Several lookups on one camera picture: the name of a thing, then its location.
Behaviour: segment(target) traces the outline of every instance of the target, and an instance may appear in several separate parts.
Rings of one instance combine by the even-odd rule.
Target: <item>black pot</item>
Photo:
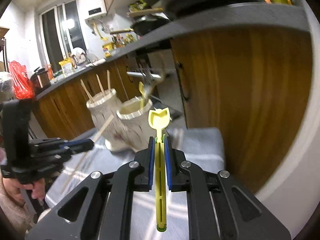
[[[139,36],[143,36],[170,22],[169,19],[154,14],[143,15],[137,18],[130,28]]]

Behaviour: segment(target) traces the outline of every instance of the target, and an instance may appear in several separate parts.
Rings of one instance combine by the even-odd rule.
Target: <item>gray countertop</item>
[[[39,100],[57,87],[99,65],[105,65],[108,62],[114,61],[130,52],[134,52],[137,49],[144,48],[153,43],[207,29],[250,25],[284,27],[309,32],[308,20],[304,8],[300,6],[254,2],[213,8],[168,23],[146,34],[140,40],[128,44],[124,48],[115,50],[112,57],[101,59],[94,64],[88,64],[86,69],[52,84],[49,88],[37,95],[36,100]]]

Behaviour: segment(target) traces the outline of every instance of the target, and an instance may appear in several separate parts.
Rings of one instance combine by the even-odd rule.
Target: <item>water heater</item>
[[[107,9],[104,0],[80,0],[84,20],[97,19],[106,16]]]

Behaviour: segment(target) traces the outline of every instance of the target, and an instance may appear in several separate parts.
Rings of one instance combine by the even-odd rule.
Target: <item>chopstick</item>
[[[99,87],[101,89],[102,95],[105,97],[106,93],[104,92],[104,89],[103,89],[103,86],[101,84],[100,78],[99,78],[98,74],[96,74],[96,75],[97,75],[97,79],[98,79],[98,83],[99,83]]]
[[[111,123],[111,121],[113,120],[114,116],[110,115],[109,118],[105,121],[105,123],[103,124],[103,126],[101,127],[101,129],[99,130],[99,132],[97,132],[97,134],[94,136],[94,138],[92,139],[92,141],[95,143],[99,137],[102,135],[102,133],[104,132],[104,130],[108,127],[108,125]],[[87,156],[88,152],[85,152],[83,154],[83,156],[81,157],[81,159],[79,160],[79,162],[77,163],[75,169],[73,170],[73,172],[70,174],[70,176],[68,177],[67,181],[65,182],[65,184],[63,185],[62,189],[61,189],[61,194],[64,192],[64,190],[66,189],[67,185],[69,184],[69,182],[71,181],[71,179],[73,178],[74,174],[76,173],[76,171],[79,169],[80,165],[82,164],[82,162],[84,161],[85,157]]]
[[[111,84],[110,84],[110,71],[107,70],[107,78],[108,78],[108,90],[111,93]]]
[[[86,92],[86,94],[87,94],[90,102],[91,102],[91,103],[94,103],[92,96],[90,95],[89,91],[87,90],[87,88],[85,87],[85,85],[84,85],[84,83],[83,83],[83,80],[80,79],[80,82],[81,82],[81,85],[82,85],[84,91]]]

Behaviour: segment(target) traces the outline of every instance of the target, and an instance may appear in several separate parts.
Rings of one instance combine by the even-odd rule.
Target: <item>metal screw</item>
[[[94,171],[91,173],[90,177],[93,179],[97,179],[101,176],[101,173],[99,171]]]
[[[230,176],[230,173],[228,171],[220,171],[220,176],[223,178],[227,178]]]
[[[130,163],[129,163],[129,167],[130,167],[130,168],[136,168],[136,167],[138,167],[138,166],[139,166],[139,163],[138,163],[138,162],[133,161],[133,162],[130,162]]]
[[[181,163],[181,166],[184,167],[184,168],[189,168],[191,166],[191,162],[189,161],[183,161]]]

